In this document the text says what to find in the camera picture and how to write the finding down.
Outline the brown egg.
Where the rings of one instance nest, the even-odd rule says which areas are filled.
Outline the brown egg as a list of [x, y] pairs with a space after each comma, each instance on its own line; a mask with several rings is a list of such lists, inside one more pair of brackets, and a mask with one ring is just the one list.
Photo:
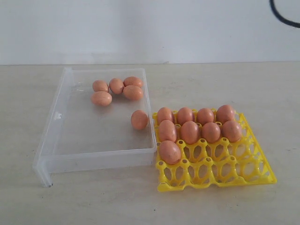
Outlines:
[[161, 142], [177, 140], [177, 131], [175, 125], [170, 120], [163, 120], [158, 126], [158, 136]]
[[142, 130], [148, 125], [148, 115], [143, 110], [136, 110], [131, 116], [131, 125], [136, 130]]
[[135, 85], [126, 86], [123, 90], [123, 94], [127, 99], [133, 101], [137, 101], [143, 98], [143, 90]]
[[235, 120], [225, 122], [221, 131], [222, 135], [232, 143], [240, 140], [242, 137], [241, 125]]
[[175, 123], [173, 112], [168, 107], [162, 107], [157, 112], [157, 124], [159, 125], [164, 120], [169, 120], [172, 123]]
[[130, 76], [124, 79], [123, 84], [125, 87], [129, 85], [134, 85], [141, 88], [143, 86], [143, 81], [136, 76]]
[[176, 143], [169, 140], [160, 143], [158, 154], [163, 161], [170, 165], [174, 165], [181, 160], [181, 150]]
[[177, 112], [177, 123], [183, 125], [185, 122], [195, 121], [193, 111], [188, 107], [183, 107]]
[[108, 106], [112, 102], [112, 96], [108, 92], [97, 91], [92, 94], [91, 102], [95, 105]]
[[216, 141], [219, 140], [220, 135], [221, 135], [220, 128], [214, 122], [208, 122], [202, 127], [201, 136], [208, 143], [215, 143]]
[[103, 80], [96, 80], [96, 81], [94, 81], [93, 84], [92, 84], [92, 88], [93, 88], [93, 90], [95, 92], [98, 92], [98, 91], [109, 92], [109, 86]]
[[216, 121], [224, 124], [227, 121], [235, 120], [235, 110], [231, 105], [222, 105], [216, 112]]
[[122, 94], [123, 90], [124, 90], [124, 83], [119, 78], [113, 78], [109, 82], [109, 87], [113, 94], [116, 94], [116, 95]]
[[200, 139], [199, 126], [193, 121], [185, 122], [180, 129], [180, 134], [187, 144], [194, 144]]
[[202, 108], [197, 112], [196, 121], [201, 125], [209, 122], [214, 122], [214, 113], [209, 108]]

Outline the clear plastic container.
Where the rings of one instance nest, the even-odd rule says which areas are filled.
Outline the clear plastic container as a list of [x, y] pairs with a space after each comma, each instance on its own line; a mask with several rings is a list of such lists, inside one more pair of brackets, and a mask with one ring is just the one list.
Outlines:
[[130, 122], [136, 110], [152, 116], [148, 87], [138, 101], [116, 95], [108, 106], [91, 102], [92, 83], [136, 76], [146, 82], [143, 68], [63, 70], [38, 146], [33, 168], [45, 187], [51, 174], [151, 165], [157, 149], [153, 120], [135, 130]]

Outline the yellow plastic egg tray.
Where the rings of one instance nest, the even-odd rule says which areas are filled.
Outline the yellow plastic egg tray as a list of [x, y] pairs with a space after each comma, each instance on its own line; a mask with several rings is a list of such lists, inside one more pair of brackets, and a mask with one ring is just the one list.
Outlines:
[[158, 191], [275, 184], [277, 178], [247, 119], [242, 113], [236, 113], [235, 119], [242, 127], [242, 138], [237, 142], [221, 137], [208, 143], [201, 138], [189, 145], [178, 139], [181, 160], [174, 165], [157, 155]]

